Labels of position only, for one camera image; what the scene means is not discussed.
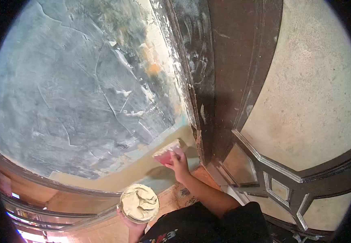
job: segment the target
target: beige wall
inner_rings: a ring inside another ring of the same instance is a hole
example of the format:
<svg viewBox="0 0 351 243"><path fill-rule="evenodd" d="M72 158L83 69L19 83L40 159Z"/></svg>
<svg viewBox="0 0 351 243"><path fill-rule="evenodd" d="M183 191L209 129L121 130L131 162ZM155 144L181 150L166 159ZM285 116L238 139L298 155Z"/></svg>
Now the beige wall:
<svg viewBox="0 0 351 243"><path fill-rule="evenodd" d="M100 213L118 204L119 197L98 197L59 191L47 202L47 209L65 213Z"/></svg>
<svg viewBox="0 0 351 243"><path fill-rule="evenodd" d="M110 192L123 191L123 189L130 184L142 183L152 187L156 193L160 193L172 186L176 182L176 179L171 169L166 168L152 158L151 155L154 152L173 142L175 139L180 139L181 145L183 145L183 151L188 158L190 170L196 168L200 161L197 154L195 139L189 126L183 126L174 131L169 129L164 132L163 135L165 135L165 137L160 144L154 148L149 148L149 146L142 147L141 150L146 151L145 155L120 172L110 173L96 180L59 172L53 172L49 178L64 184Z"/></svg>
<svg viewBox="0 0 351 243"><path fill-rule="evenodd" d="M296 171L351 149L351 42L324 1L284 1L273 61L241 134Z"/></svg>

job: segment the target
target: door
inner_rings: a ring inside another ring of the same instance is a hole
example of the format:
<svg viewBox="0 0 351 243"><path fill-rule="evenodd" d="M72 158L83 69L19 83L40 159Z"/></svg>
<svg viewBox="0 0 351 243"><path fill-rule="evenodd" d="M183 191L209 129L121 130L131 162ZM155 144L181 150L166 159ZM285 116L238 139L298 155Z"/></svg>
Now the door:
<svg viewBox="0 0 351 243"><path fill-rule="evenodd" d="M343 26L322 1L209 4L212 163L270 223L329 240L351 202L351 42Z"/></svg>

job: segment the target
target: plaster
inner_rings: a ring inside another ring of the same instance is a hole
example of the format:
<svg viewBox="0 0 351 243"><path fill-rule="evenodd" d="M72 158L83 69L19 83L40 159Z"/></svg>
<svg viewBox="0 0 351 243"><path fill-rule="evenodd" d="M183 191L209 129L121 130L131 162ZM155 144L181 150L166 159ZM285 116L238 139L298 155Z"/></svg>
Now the plaster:
<svg viewBox="0 0 351 243"><path fill-rule="evenodd" d="M122 211L127 217L138 222L154 218L159 211L159 200L155 192L142 184L134 184L121 195Z"/></svg>
<svg viewBox="0 0 351 243"><path fill-rule="evenodd" d="M41 176L97 179L188 125L168 20L152 6L30 1L0 50L0 153Z"/></svg>

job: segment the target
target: printed graphic on shirt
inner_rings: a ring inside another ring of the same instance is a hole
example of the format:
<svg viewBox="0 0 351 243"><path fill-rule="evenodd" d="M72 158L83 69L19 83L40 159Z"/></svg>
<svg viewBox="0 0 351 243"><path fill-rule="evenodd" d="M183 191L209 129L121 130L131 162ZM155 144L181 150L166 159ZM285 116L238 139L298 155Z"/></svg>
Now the printed graphic on shirt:
<svg viewBox="0 0 351 243"><path fill-rule="evenodd" d="M176 235L178 229L175 229L173 231L170 231L169 233L162 234L158 236L156 239L150 239L150 240L144 240L140 241L139 243L162 243L162 242L167 242L171 238L173 238Z"/></svg>

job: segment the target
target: joint compound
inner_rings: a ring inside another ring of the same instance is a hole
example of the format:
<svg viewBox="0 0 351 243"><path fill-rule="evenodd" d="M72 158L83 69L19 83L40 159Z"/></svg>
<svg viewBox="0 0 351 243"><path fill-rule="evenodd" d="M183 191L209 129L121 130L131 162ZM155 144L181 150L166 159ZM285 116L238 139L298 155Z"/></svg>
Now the joint compound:
<svg viewBox="0 0 351 243"><path fill-rule="evenodd" d="M127 187L120 198L122 212L129 220L145 223L153 219L159 211L159 200L148 186L134 184Z"/></svg>

